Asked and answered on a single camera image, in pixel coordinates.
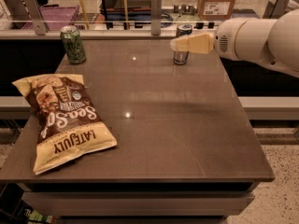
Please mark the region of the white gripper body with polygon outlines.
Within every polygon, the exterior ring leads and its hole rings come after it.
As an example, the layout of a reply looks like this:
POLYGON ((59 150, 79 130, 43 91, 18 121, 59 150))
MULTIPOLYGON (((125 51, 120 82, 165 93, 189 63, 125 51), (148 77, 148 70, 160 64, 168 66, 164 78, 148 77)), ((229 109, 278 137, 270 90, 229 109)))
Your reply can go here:
POLYGON ((220 57, 238 61, 239 58, 235 51, 235 41, 237 34, 246 20, 235 18, 224 21, 215 32, 215 50, 220 57))

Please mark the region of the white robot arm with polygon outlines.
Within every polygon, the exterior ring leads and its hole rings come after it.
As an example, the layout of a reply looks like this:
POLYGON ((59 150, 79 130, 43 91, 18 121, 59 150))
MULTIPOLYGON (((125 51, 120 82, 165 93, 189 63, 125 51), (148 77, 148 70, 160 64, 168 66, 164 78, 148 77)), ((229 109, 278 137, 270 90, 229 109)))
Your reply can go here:
POLYGON ((232 61, 299 77, 299 10, 279 19, 234 18, 224 21, 214 33, 183 35, 170 42, 178 52, 217 54, 232 61))

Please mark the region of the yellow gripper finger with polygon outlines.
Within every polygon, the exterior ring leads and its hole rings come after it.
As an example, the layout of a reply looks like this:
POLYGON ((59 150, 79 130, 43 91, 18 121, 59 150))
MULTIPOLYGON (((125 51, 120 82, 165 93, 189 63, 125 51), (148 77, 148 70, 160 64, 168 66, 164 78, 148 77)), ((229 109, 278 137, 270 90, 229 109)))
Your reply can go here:
POLYGON ((208 54, 214 48, 214 35, 210 33, 183 35, 172 39, 170 48, 177 52, 208 54))

